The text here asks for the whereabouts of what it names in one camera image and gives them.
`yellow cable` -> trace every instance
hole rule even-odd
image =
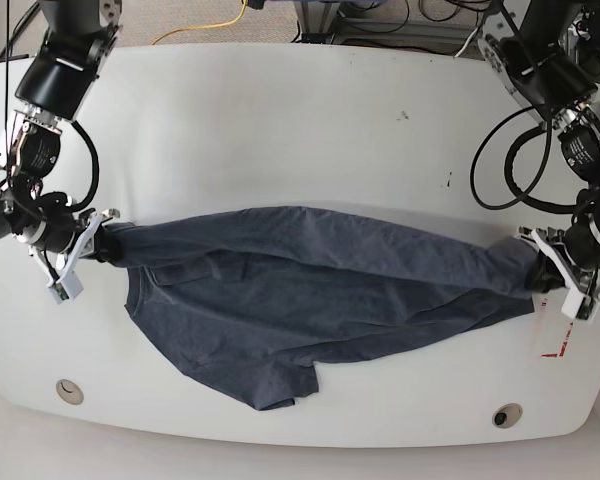
[[[160,40],[163,40],[163,39],[167,38],[168,36],[173,35],[174,33],[189,32],[189,31],[193,31],[193,30],[207,30],[210,28],[228,27],[230,25],[233,25],[234,23],[237,23],[238,20],[240,20],[242,18],[242,16],[244,15],[244,12],[246,9],[247,9],[247,0],[242,0],[242,10],[240,11],[240,14],[238,14],[238,16],[236,18],[234,18],[233,20],[230,20],[230,21],[224,22],[224,23],[212,23],[210,25],[199,25],[199,26],[176,28],[175,30],[171,30],[169,33],[165,33],[161,37],[156,38],[151,45],[156,45]]]

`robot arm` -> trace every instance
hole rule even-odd
[[[98,185],[98,158],[76,116],[97,80],[120,31],[121,0],[38,0],[49,24],[44,41],[25,73],[13,112],[0,138],[0,238],[9,234],[30,247],[50,278],[58,302],[75,298],[82,286],[73,273],[78,258],[115,259],[119,249],[100,225],[116,214],[86,210]],[[69,122],[92,155],[93,178],[87,197],[77,204],[66,194],[43,194],[43,179],[60,155],[61,122]],[[47,252],[59,254],[57,271]]]
[[[523,234],[539,248],[527,286],[535,291],[566,286],[563,312],[588,320],[598,304],[600,285],[600,102],[596,85],[559,45],[585,0],[531,0],[526,10],[493,0],[485,13],[478,46],[507,91],[531,107],[539,127],[514,142],[505,161],[505,179],[521,202],[554,214],[570,214],[566,231],[547,229]],[[516,28],[516,20],[522,20]],[[523,195],[513,180],[513,161],[520,147],[547,129],[558,131],[567,164],[583,181],[574,205],[555,205]]]

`white tabletop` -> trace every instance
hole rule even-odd
[[[28,61],[12,64],[11,88]],[[4,67],[0,66],[0,129]],[[263,205],[361,213],[481,244],[518,225],[568,219],[517,206],[487,212],[468,171],[491,127],[517,109],[482,62],[420,53],[308,45],[118,49],[79,120],[101,157],[94,206],[150,224]],[[520,118],[487,148],[478,188],[509,199],[502,162]],[[530,179],[542,140],[516,175]],[[85,146],[65,127],[47,188],[82,197]],[[537,196],[572,202],[584,185],[558,144]],[[286,445],[390,447],[561,435],[587,418],[600,388],[600,311],[568,328],[564,292],[540,313],[414,352],[318,365],[320,393],[259,413],[182,376],[128,318],[124,271],[78,268],[85,292],[56,306],[26,248],[0,241],[0,392],[25,407],[122,427]],[[60,379],[85,393],[63,403]],[[520,422],[492,425],[518,403]]]

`gray carpet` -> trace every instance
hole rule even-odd
[[[423,0],[426,12],[434,17],[451,13],[453,6],[443,0]],[[11,25],[14,26],[32,0],[11,0]],[[418,11],[418,1],[409,0],[410,19],[424,20]],[[5,37],[5,0],[0,0],[0,50]],[[186,25],[223,22],[240,11],[239,0],[123,0],[121,46],[149,45],[161,34]],[[388,0],[386,5],[369,12],[376,18],[402,21],[406,15],[405,0]],[[462,11],[449,23],[474,25],[476,15]],[[35,53],[45,21],[39,15],[14,48],[15,54]],[[296,34],[293,2],[269,1],[264,10],[247,9],[237,24],[220,29],[185,32],[168,37],[164,43],[195,42],[289,42]]]

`dark gray t-shirt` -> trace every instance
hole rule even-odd
[[[314,362],[372,360],[533,311],[523,282],[536,253],[513,238],[485,250],[303,207],[108,231],[136,325],[183,374],[257,410],[317,392]]]

